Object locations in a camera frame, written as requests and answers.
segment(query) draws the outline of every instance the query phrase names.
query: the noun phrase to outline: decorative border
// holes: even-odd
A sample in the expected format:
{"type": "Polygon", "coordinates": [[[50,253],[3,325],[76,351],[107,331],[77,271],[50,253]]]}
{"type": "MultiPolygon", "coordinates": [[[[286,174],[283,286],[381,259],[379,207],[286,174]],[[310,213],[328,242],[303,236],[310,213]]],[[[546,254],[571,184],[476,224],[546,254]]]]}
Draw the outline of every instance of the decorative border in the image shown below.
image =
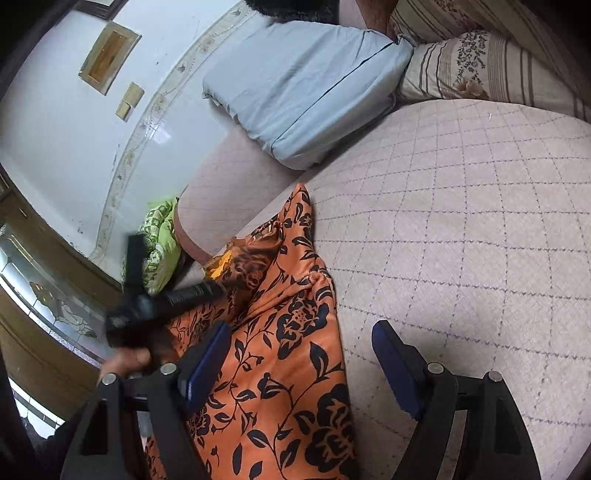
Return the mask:
{"type": "Polygon", "coordinates": [[[105,259],[109,241],[111,240],[113,223],[129,179],[145,146],[160,126],[160,122],[169,107],[205,60],[255,13],[244,1],[236,4],[189,48],[152,98],[135,127],[113,174],[103,213],[100,217],[96,245],[89,255],[89,259],[95,264],[99,265],[105,259]]]}

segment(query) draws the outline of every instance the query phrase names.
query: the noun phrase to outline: wall decoration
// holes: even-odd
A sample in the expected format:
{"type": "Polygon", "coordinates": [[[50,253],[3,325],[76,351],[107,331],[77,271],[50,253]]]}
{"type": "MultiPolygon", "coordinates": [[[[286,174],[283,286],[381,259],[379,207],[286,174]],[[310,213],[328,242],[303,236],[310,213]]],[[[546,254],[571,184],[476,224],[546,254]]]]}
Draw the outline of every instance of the wall decoration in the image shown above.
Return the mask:
{"type": "Polygon", "coordinates": [[[82,64],[79,77],[103,95],[123,63],[134,49],[141,35],[115,22],[107,23],[82,64]]]}
{"type": "Polygon", "coordinates": [[[76,9],[105,20],[113,20],[127,0],[95,0],[78,2],[76,9]]]}

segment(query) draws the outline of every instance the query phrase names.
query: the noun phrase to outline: person's hand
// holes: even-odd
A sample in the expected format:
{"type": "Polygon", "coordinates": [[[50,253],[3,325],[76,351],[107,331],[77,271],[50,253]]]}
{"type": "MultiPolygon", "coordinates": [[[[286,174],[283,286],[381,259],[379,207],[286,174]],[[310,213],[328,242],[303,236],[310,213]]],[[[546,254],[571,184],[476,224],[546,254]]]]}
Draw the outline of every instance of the person's hand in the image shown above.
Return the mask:
{"type": "Polygon", "coordinates": [[[147,348],[118,348],[117,353],[107,360],[100,369],[99,381],[106,375],[114,373],[121,378],[141,372],[150,364],[151,356],[147,348]]]}

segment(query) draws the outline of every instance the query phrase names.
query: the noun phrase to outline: pillow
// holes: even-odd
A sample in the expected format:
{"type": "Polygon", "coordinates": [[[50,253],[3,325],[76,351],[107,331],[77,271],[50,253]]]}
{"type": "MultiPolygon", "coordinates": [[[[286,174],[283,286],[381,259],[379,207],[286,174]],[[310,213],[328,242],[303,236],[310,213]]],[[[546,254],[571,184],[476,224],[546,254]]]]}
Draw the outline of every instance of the pillow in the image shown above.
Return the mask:
{"type": "Polygon", "coordinates": [[[399,98],[475,98],[518,103],[591,119],[583,101],[532,54],[494,33],[474,30],[419,46],[399,98]]]}
{"type": "Polygon", "coordinates": [[[391,17],[396,34],[418,43],[483,28],[512,39],[591,105],[591,81],[546,23],[518,0],[400,0],[391,17]]]}
{"type": "MultiPolygon", "coordinates": [[[[144,234],[148,258],[144,261],[144,287],[148,294],[161,292],[174,274],[181,248],[174,237],[174,208],[177,199],[156,205],[146,215],[139,229],[144,234]]],[[[125,279],[123,260],[121,277],[125,279]]]]}
{"type": "Polygon", "coordinates": [[[293,21],[244,40],[203,79],[264,151],[294,170],[319,162],[343,137],[395,105],[413,54],[403,39],[293,21]]]}

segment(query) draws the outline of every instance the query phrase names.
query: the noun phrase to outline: blanket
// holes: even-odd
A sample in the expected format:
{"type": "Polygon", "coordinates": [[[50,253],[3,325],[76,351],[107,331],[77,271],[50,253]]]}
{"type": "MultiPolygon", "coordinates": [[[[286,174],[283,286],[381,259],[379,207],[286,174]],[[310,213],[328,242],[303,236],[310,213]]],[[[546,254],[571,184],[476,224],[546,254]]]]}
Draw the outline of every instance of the blanket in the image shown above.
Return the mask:
{"type": "MultiPolygon", "coordinates": [[[[298,184],[279,214],[229,247],[222,280],[238,286],[170,325],[179,355],[214,320],[233,326],[219,379],[188,422],[213,480],[358,478],[335,292],[312,239],[298,184]]],[[[147,456],[152,478],[166,478],[153,438],[147,456]]]]}

